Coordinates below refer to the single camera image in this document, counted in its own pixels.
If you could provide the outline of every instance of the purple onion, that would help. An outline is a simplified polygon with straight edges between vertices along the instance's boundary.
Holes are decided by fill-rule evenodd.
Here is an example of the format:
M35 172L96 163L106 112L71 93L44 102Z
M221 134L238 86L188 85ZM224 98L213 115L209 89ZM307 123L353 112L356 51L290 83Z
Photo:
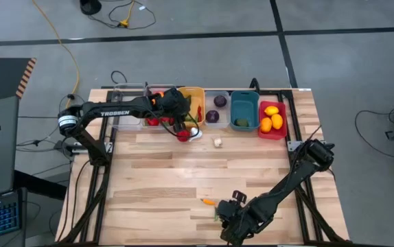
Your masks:
M217 96L217 97L215 97L215 98L213 99L213 103L214 103L217 107L223 107L223 106L226 106L226 104L227 104L227 99L226 99L224 96L219 95L219 96Z
M206 121L209 123L216 123L220 118L220 114L216 110L210 110L206 113Z

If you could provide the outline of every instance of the teal bin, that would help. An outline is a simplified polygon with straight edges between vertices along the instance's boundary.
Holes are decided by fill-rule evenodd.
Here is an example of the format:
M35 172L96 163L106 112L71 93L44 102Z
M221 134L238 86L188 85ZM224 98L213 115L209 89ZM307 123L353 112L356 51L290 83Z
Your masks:
M234 91L231 95L231 127L237 131L252 132L259 126L259 94L253 91ZM247 119L248 127L236 126L236 119Z

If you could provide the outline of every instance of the yellow cable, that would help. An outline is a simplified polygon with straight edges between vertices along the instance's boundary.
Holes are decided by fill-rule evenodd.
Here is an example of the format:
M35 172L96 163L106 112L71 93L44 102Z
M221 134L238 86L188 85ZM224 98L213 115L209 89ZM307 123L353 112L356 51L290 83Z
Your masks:
M69 52L69 55L72 57L73 63L75 64L76 67L76 83L75 86L72 89L72 93L75 93L78 90L78 85L80 84L80 68L78 68L78 64L76 63L75 57L73 57L73 54L71 53L71 51L69 51L69 49L63 45L63 43L61 42L61 38L58 35L57 30L55 29L54 25L52 24L52 22L49 20L49 18L47 18L46 14L40 9L40 7L38 6L38 4L35 2L35 0L32 0L32 3L34 3L34 5L37 7L38 11L40 11L40 13L43 15L43 17L45 17L46 21L49 23L49 25L51 25L55 35L57 36L58 42L60 43L60 45L66 49L67 52ZM70 104L70 99L67 100L66 103L66 108L69 107Z
M124 19L121 23L125 26L128 27L128 21L130 20L131 17L131 10L133 9L133 5L135 4L135 0L131 1L130 9L128 9L128 16L126 19Z

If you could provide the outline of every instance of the black stand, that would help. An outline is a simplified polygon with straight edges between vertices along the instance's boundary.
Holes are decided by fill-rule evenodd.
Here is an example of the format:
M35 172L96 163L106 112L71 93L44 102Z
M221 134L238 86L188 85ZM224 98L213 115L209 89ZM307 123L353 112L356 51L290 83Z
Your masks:
M96 14L101 10L101 7L102 5L98 0L80 0L80 8L83 14Z
M66 196L66 187L36 178L29 174L14 170L14 189L21 187L26 188L31 193L47 196L57 200L64 200Z

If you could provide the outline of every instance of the orange bin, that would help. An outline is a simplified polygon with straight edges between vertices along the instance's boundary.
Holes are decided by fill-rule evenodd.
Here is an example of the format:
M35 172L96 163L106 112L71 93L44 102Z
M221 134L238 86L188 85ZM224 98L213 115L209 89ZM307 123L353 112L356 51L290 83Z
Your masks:
M199 126L203 125L203 122L205 122L205 90L196 87L196 86L184 86L178 89L184 97L191 96L191 110L189 114L196 120L197 124ZM201 114L202 114L202 119L199 121L196 119L196 116L198 116L198 107L201 107ZM185 125L187 128L192 128L196 127L196 124L193 121L186 121Z

